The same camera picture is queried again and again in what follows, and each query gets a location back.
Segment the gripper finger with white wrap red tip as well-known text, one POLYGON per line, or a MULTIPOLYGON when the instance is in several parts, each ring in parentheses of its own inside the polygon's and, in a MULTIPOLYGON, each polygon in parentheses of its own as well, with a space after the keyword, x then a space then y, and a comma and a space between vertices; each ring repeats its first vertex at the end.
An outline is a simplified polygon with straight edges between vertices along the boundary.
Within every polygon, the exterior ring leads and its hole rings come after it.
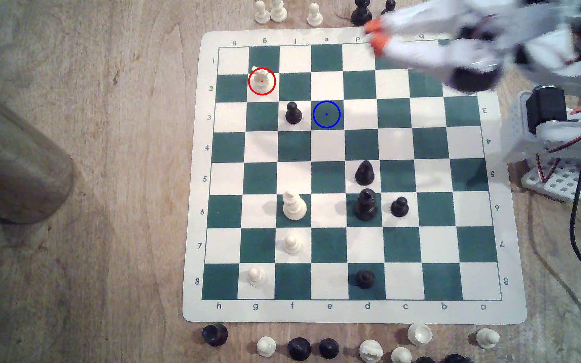
POLYGON ((426 1, 387 12, 365 24, 365 33, 389 35, 450 34, 471 13, 464 1, 426 1))
POLYGON ((399 69, 414 69, 431 76, 451 76, 460 69, 453 59, 454 39, 402 41, 392 36, 372 36, 371 48, 377 59, 399 69))

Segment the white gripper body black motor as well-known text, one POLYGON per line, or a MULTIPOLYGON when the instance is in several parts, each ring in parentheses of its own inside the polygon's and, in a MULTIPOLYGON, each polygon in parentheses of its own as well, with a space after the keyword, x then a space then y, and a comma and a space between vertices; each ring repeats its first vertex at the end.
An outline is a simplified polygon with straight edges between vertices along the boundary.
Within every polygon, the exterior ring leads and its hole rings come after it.
POLYGON ((504 64, 519 50, 515 11, 522 1, 449 1, 453 55, 460 64, 451 85, 474 93, 494 88, 504 64))

